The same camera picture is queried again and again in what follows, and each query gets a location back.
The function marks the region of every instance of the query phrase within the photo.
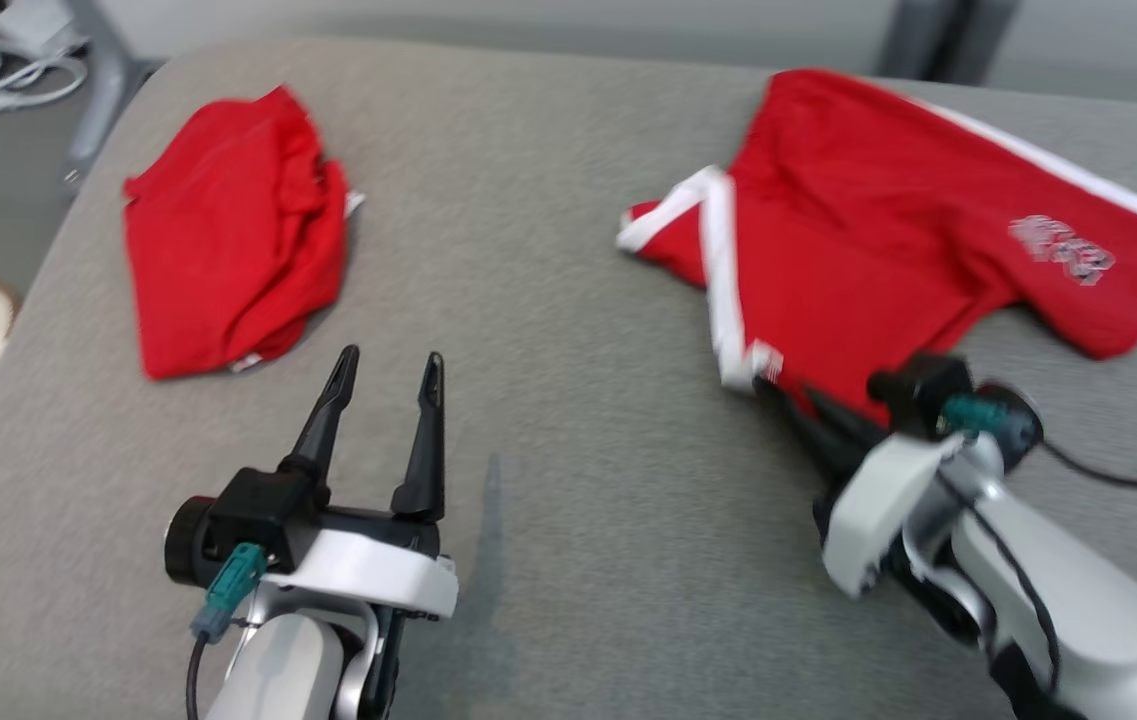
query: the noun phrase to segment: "red t-shirt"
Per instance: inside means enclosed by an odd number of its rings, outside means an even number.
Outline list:
[[[780,373],[878,419],[871,373],[1013,303],[1097,359],[1137,345],[1137,193],[832,72],[772,77],[728,173],[637,205],[619,246],[706,287],[724,384]]]
[[[205,105],[124,183],[142,369],[150,378],[272,361],[345,273],[345,174],[277,86]]]

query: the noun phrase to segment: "white wall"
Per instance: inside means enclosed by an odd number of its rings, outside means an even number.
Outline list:
[[[322,33],[870,72],[896,0],[98,0],[147,58]]]
[[[1137,101],[1137,0],[1022,0],[987,85]]]

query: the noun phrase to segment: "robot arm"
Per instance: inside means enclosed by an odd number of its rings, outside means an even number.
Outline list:
[[[219,587],[246,544],[265,556],[208,719],[384,719],[404,626],[450,618],[457,606],[457,571],[440,553],[435,524],[445,518],[443,357],[431,354],[422,375],[417,436],[390,511],[329,505],[327,469],[358,357],[354,346],[341,351],[275,471],[239,470],[221,496],[192,497],[171,521],[165,566],[175,582]],[[225,603],[222,621],[236,602]],[[224,630],[204,638],[216,642]],[[193,705],[188,687],[189,715]]]
[[[832,480],[814,519],[844,593],[896,579],[985,653],[1020,720],[1137,719],[1137,582],[1002,483],[1041,441],[1029,404],[937,356],[871,383],[891,435],[814,391],[816,417],[756,389]]]

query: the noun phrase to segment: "printed logo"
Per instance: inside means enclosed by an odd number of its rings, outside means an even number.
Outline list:
[[[1009,234],[1021,242],[1036,263],[1060,263],[1067,276],[1081,285],[1097,284],[1102,273],[1115,266],[1115,256],[1076,235],[1067,223],[1047,215],[1013,220]]]

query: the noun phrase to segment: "gray table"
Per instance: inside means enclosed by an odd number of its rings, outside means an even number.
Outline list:
[[[818,479],[717,386],[700,292],[613,249],[620,210],[727,163],[767,73],[276,40],[172,61],[75,201],[0,367],[0,715],[180,714],[198,591],[160,538],[288,450],[341,346],[363,364],[335,500],[384,506],[430,348],[449,363],[463,597],[413,626],[395,715],[1009,717],[978,657],[885,585],[828,582]],[[277,363],[138,370],[121,182],[193,109],[292,83],[368,193],[338,307]],[[1137,105],[893,83],[1137,190]],[[1137,350],[1097,364],[1024,311],[964,342],[1051,432],[1137,469]],[[499,482],[485,483],[489,456]],[[1137,578],[1137,495],[1043,456],[1016,491]],[[206,660],[210,701],[230,643]]]

